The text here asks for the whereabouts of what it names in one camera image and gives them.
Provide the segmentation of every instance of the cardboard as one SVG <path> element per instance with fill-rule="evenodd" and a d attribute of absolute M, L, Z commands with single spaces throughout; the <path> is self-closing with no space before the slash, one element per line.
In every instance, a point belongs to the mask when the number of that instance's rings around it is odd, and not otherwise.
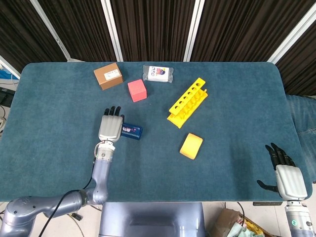
<path fill-rule="evenodd" d="M 231 231 L 231 228 L 233 227 L 234 223 L 238 221 L 239 217 L 242 217 L 242 214 L 240 212 L 224 208 L 219 217 L 217 218 L 212 230 L 210 231 L 210 235 L 212 237 L 226 237 L 228 233 Z M 249 218 L 245 217 L 245 220 L 259 227 L 265 234 L 265 237 L 274 237 L 274 235 L 268 233 L 262 227 L 251 221 Z"/>
<path fill-rule="evenodd" d="M 123 76 L 116 63 L 94 70 L 102 90 L 123 83 Z"/>

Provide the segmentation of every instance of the black wire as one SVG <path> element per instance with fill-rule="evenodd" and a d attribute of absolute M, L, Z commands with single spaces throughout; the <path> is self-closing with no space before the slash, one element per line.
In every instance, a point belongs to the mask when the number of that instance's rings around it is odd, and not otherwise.
<path fill-rule="evenodd" d="M 91 205 L 91 207 L 94 208 L 94 209 L 96 209 L 96 210 L 98 210 L 98 211 L 102 211 L 101 209 L 99 209 L 99 208 L 97 208 L 97 207 L 95 207 L 95 206 L 92 206 L 92 205 Z"/>
<path fill-rule="evenodd" d="M 70 190 L 70 191 L 66 192 L 66 193 L 61 197 L 61 199 L 59 200 L 59 203 L 58 203 L 57 206 L 55 207 L 55 210 L 54 210 L 53 213 L 50 215 L 49 219 L 46 221 L 46 223 L 45 223 L 43 229 L 41 230 L 41 232 L 40 232 L 40 234 L 39 234 L 39 237 L 41 237 L 41 236 L 43 235 L 43 233 L 44 233 L 44 231 L 45 231 L 45 229 L 46 229 L 48 223 L 49 223 L 50 220 L 53 218 L 54 214 L 56 213 L 57 209 L 59 208 L 59 206 L 60 206 L 61 202 L 64 200 L 64 198 L 65 198 L 68 194 L 73 193 L 73 192 L 80 192 L 80 190 L 78 190 L 78 189 L 76 189 L 76 190 Z"/>
<path fill-rule="evenodd" d="M 86 189 L 86 187 L 89 186 L 89 184 L 91 183 L 91 180 L 92 180 L 92 173 L 93 173 L 93 168 L 94 168 L 94 164 L 95 164 L 95 158 L 93 159 L 93 166 L 92 166 L 92 172 L 91 172 L 91 176 L 90 176 L 90 179 L 89 179 L 89 182 L 85 185 L 85 187 L 83 189 Z M 65 196 L 67 196 L 68 194 L 72 193 L 72 192 L 80 192 L 79 190 L 71 190 L 69 192 L 66 192 L 62 198 L 60 199 L 59 203 L 57 204 L 57 206 L 55 207 L 55 210 L 53 211 L 53 213 L 50 215 L 49 219 L 46 221 L 42 231 L 40 232 L 39 234 L 39 237 L 42 236 L 42 234 L 44 233 L 48 223 L 50 222 L 50 220 L 53 218 L 54 214 L 56 213 L 57 209 L 59 208 L 61 202 L 63 201 L 63 199 L 65 198 Z"/>
<path fill-rule="evenodd" d="M 240 204 L 240 202 L 238 201 L 237 203 L 239 204 L 239 206 L 242 209 L 242 224 L 241 224 L 241 226 L 243 226 L 243 224 L 245 223 L 245 211 L 243 210 L 242 205 Z"/>
<path fill-rule="evenodd" d="M 92 174 L 93 174 L 93 169 L 94 169 L 94 164 L 95 164 L 95 158 L 93 159 L 92 172 L 91 172 L 91 176 L 90 176 L 89 182 L 85 185 L 85 187 L 84 187 L 83 189 L 86 189 L 86 188 L 89 186 L 89 184 L 91 183 Z"/>
<path fill-rule="evenodd" d="M 4 109 L 4 107 L 2 105 L 0 105 L 0 107 L 3 109 L 3 112 L 4 112 L 3 117 L 5 117 L 5 109 Z"/>
<path fill-rule="evenodd" d="M 242 209 L 242 224 L 241 224 L 241 226 L 243 227 L 243 224 L 245 223 L 245 211 L 243 210 L 242 205 L 240 204 L 240 202 L 238 201 L 237 203 L 239 204 L 239 206 Z"/>
<path fill-rule="evenodd" d="M 80 226 L 79 226 L 79 224 L 77 223 L 77 221 L 76 221 L 72 216 L 70 216 L 70 215 L 68 215 L 68 216 L 75 222 L 75 224 L 78 226 L 78 228 L 79 228 L 79 230 L 80 230 L 80 232 L 81 232 L 82 237 L 84 237 L 83 231 L 82 231 L 82 229 L 80 228 Z"/>

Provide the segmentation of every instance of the pink sponge block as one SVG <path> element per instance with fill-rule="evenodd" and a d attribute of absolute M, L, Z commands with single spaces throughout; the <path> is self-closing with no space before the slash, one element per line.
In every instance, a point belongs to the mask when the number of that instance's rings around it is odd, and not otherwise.
<path fill-rule="evenodd" d="M 147 98 L 147 90 L 145 88 L 143 80 L 135 80 L 129 82 L 127 85 L 129 93 L 132 96 L 133 102 L 137 102 Z"/>

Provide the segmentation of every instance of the yellow plastic rack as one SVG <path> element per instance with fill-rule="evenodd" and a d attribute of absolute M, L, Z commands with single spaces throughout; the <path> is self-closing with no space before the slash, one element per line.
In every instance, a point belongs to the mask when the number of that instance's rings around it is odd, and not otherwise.
<path fill-rule="evenodd" d="M 201 90 L 205 81 L 198 78 L 187 91 L 170 108 L 167 118 L 170 122 L 181 128 L 185 121 L 193 114 L 197 107 L 207 97 L 206 89 Z"/>

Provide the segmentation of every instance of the plastic bag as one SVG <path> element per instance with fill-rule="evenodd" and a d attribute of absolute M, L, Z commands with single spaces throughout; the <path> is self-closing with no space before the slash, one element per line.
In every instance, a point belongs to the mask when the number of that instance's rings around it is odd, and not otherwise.
<path fill-rule="evenodd" d="M 157 67 L 157 66 L 143 66 L 143 80 L 172 82 L 173 68 Z"/>

